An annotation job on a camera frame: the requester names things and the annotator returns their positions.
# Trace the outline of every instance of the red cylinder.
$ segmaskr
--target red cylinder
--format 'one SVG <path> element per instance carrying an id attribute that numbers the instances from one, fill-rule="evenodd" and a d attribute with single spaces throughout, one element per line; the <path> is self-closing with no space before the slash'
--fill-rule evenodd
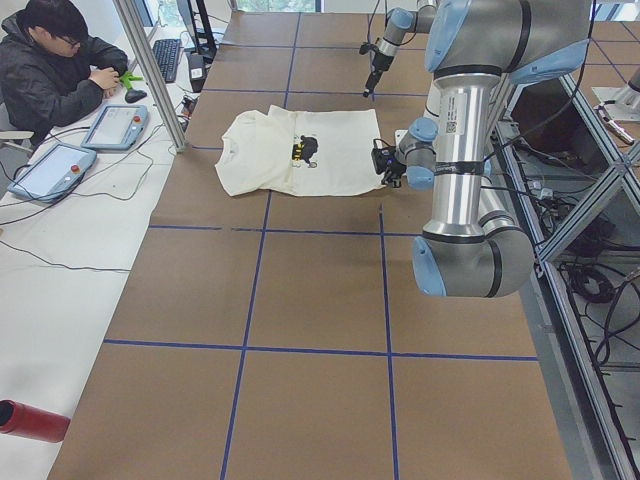
<path id="1" fill-rule="evenodd" d="M 57 443 L 64 439 L 69 422 L 63 415 L 13 400 L 0 402 L 0 433 Z"/>

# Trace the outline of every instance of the green object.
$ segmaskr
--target green object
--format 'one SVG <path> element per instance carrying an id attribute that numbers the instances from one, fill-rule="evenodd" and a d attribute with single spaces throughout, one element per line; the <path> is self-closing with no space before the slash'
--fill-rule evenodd
<path id="1" fill-rule="evenodd" d="M 131 82 L 139 82 L 141 80 L 144 80 L 144 79 L 142 77 L 135 76 L 129 70 L 124 72 L 124 74 L 120 77 L 120 81 L 122 82 L 122 84 L 125 86 L 127 90 L 131 90 L 133 88 L 133 85 L 131 85 Z"/>

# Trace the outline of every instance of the light blue joint cap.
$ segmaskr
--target light blue joint cap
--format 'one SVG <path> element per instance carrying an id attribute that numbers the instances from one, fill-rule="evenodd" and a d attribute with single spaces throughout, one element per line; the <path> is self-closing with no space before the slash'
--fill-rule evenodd
<path id="1" fill-rule="evenodd" d="M 435 72 L 449 53 L 470 8 L 471 0 L 445 0 L 439 5 L 424 60 L 428 72 Z"/>
<path id="2" fill-rule="evenodd" d="M 409 133 L 421 142 L 432 143 L 438 136 L 438 124 L 430 118 L 420 117 L 413 121 Z"/>
<path id="3" fill-rule="evenodd" d="M 409 30 L 413 22 L 413 15 L 404 8 L 394 8 L 389 21 L 402 30 Z"/>
<path id="4" fill-rule="evenodd" d="M 431 190 L 436 181 L 436 176 L 427 167 L 412 165 L 407 167 L 407 180 L 414 190 Z"/>
<path id="5" fill-rule="evenodd" d="M 422 237 L 416 237 L 413 241 L 413 275 L 422 293 L 435 297 L 447 296 L 436 259 Z"/>
<path id="6" fill-rule="evenodd" d="M 584 62 L 588 45 L 588 39 L 572 43 L 568 47 L 519 68 L 509 75 L 509 79 L 514 85 L 519 85 L 538 83 L 571 73 Z"/>

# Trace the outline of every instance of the computer mouse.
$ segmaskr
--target computer mouse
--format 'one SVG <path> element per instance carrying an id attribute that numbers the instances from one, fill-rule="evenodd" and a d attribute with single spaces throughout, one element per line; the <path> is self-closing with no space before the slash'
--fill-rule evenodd
<path id="1" fill-rule="evenodd" d="M 132 88 L 131 90 L 127 90 L 127 93 L 124 96 L 124 101 L 127 103 L 135 103 L 138 100 L 142 100 L 146 96 L 147 92 L 145 92 L 144 90 L 134 90 Z"/>

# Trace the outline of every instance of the white t-shirt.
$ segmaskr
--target white t-shirt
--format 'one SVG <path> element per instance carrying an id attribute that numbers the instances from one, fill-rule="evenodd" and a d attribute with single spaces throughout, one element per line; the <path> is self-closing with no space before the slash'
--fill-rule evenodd
<path id="1" fill-rule="evenodd" d="M 216 170 L 225 191 L 260 188 L 296 196 L 349 196 L 381 188 L 371 160 L 375 110 L 290 112 L 271 106 L 236 117 Z"/>

